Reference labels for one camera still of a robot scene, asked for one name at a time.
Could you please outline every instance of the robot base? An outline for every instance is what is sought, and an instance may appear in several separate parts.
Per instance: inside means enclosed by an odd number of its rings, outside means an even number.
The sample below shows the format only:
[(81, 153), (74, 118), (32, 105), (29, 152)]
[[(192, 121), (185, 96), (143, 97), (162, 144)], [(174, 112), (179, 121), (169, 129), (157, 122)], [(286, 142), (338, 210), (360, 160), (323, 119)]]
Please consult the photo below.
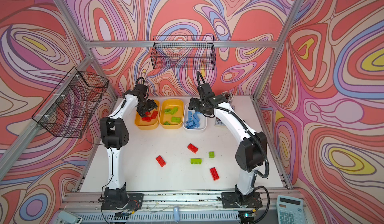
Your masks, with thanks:
[(109, 189), (104, 191), (104, 198), (100, 200), (102, 210), (138, 210), (141, 209), (143, 193), (127, 193), (126, 184), (122, 188)]
[(252, 191), (248, 195), (242, 195), (235, 186), (233, 193), (221, 193), (223, 208), (254, 208), (259, 209), (263, 207), (260, 193)]

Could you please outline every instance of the book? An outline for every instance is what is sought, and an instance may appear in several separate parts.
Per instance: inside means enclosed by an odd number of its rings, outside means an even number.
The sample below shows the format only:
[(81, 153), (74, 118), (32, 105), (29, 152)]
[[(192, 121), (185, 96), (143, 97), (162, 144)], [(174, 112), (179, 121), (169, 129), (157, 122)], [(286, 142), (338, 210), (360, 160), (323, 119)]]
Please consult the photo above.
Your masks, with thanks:
[(215, 126), (228, 128), (218, 117), (216, 117)]

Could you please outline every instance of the yellow tray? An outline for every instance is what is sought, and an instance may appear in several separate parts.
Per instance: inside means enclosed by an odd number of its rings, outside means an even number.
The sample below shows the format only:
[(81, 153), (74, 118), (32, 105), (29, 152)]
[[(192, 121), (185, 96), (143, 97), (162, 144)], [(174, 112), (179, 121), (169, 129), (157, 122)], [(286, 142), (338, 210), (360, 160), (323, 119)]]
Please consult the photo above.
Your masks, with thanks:
[[(157, 109), (153, 109), (151, 111), (151, 115), (153, 111), (159, 111), (160, 110), (160, 102), (157, 100), (154, 100), (157, 104)], [(152, 119), (150, 122), (141, 120), (141, 116), (136, 112), (136, 118), (135, 118), (135, 125), (141, 129), (141, 130), (152, 130), (159, 126), (159, 118), (160, 113), (157, 114), (156, 119)]]
[[(164, 110), (167, 108), (174, 108), (177, 107), (177, 112), (172, 114), (165, 114)], [(161, 110), (160, 110), (160, 124), (165, 129), (178, 129), (183, 125), (183, 118), (184, 118), (184, 111), (183, 111), (184, 103), (180, 99), (167, 99), (161, 104)], [(180, 123), (174, 123), (171, 122), (171, 118), (173, 116), (180, 117)], [(164, 125), (164, 122), (168, 121), (171, 125)]]

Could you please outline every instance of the white table surface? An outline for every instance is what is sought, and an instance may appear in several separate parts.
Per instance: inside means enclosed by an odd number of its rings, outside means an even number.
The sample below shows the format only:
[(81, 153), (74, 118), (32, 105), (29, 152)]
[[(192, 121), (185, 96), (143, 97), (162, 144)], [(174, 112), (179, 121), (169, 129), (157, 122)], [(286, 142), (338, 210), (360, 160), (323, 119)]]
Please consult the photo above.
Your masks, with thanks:
[[(171, 97), (154, 98), (160, 104)], [(177, 97), (189, 103), (190, 97)], [(235, 112), (257, 132), (262, 131), (250, 97), (236, 96), (232, 105)], [(127, 191), (171, 190), (219, 190), (233, 189), (241, 170), (235, 160), (238, 143), (227, 128), (215, 126), (215, 118), (208, 118), (204, 133), (187, 133), (183, 127), (164, 129), (159, 125), (154, 130), (140, 130), (134, 124), (136, 112), (124, 120), (129, 141), (124, 146), (124, 175)], [(187, 149), (189, 143), (199, 150), (196, 154)], [(208, 152), (214, 151), (215, 158)], [(255, 186), (283, 187), (275, 162), (268, 147), (270, 173), (268, 178), (257, 177)], [(167, 163), (161, 167), (156, 157), (161, 155)], [(202, 164), (190, 164), (191, 158), (202, 158)], [(219, 180), (214, 181), (210, 168), (215, 167)], [(108, 180), (108, 157), (104, 146), (98, 146), (86, 174), (80, 192), (98, 192)]]

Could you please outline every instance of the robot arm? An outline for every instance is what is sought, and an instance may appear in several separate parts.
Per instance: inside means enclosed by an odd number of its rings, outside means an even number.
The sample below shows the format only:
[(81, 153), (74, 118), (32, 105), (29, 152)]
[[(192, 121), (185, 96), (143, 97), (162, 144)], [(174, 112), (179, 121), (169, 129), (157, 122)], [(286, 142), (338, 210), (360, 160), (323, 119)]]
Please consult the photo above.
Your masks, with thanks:
[[(222, 95), (215, 96), (209, 83), (204, 82), (200, 72), (197, 72), (197, 81), (200, 99), (191, 98), (188, 109), (199, 111), (207, 117), (217, 116), (239, 143), (235, 158), (242, 170), (235, 186), (235, 193), (237, 202), (242, 205), (253, 197), (256, 175), (259, 174), (262, 178), (268, 177), (266, 136), (263, 132), (257, 133), (245, 124)], [(258, 170), (264, 162), (265, 174), (262, 174)]]
[(148, 88), (144, 83), (144, 78), (139, 78), (135, 88), (123, 94), (124, 99), (117, 105), (113, 113), (99, 121), (101, 141), (107, 148), (109, 163), (108, 184), (104, 191), (102, 209), (121, 209), (128, 203), (129, 198), (122, 167), (122, 148), (128, 143), (129, 133), (124, 119), (126, 120), (135, 107), (141, 117), (145, 117), (146, 112), (157, 108), (155, 101), (147, 99)]

